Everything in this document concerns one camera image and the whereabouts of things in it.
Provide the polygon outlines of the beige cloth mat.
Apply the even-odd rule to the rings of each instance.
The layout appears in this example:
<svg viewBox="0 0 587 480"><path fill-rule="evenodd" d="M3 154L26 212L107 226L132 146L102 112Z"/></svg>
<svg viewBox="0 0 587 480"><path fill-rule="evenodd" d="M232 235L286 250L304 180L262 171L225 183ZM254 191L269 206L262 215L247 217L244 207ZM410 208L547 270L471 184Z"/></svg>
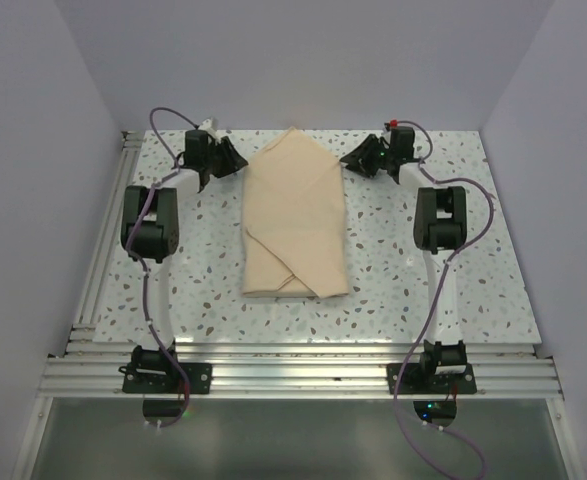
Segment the beige cloth mat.
<svg viewBox="0 0 587 480"><path fill-rule="evenodd" d="M290 128L244 171L243 294L330 298L349 293L342 167L313 138Z"/></svg>

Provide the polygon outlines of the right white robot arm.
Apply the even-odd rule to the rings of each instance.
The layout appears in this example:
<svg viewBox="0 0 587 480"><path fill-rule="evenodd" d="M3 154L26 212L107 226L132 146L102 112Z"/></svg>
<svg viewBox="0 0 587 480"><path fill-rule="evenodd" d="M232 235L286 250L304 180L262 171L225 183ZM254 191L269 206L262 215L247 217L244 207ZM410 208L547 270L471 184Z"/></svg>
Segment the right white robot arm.
<svg viewBox="0 0 587 480"><path fill-rule="evenodd" d="M418 339L426 349L456 347L463 341L457 313L457 285L449 256L467 240L466 190L428 173L417 156L411 121L391 120L370 134L340 162L349 171L373 178L380 171L416 196L413 240L422 252L429 288L429 310Z"/></svg>

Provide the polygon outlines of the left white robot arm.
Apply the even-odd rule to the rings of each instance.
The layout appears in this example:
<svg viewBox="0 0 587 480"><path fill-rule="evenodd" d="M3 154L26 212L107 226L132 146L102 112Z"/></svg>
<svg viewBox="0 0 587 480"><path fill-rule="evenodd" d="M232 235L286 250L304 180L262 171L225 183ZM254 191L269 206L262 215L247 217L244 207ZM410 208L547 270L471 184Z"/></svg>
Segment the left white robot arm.
<svg viewBox="0 0 587 480"><path fill-rule="evenodd" d="M121 245L142 268L143 326L138 345L169 349L175 341L169 303L169 273L180 244L179 205L213 177L239 172L248 162L214 127L185 132L184 150L170 172L149 187L130 185L124 193Z"/></svg>

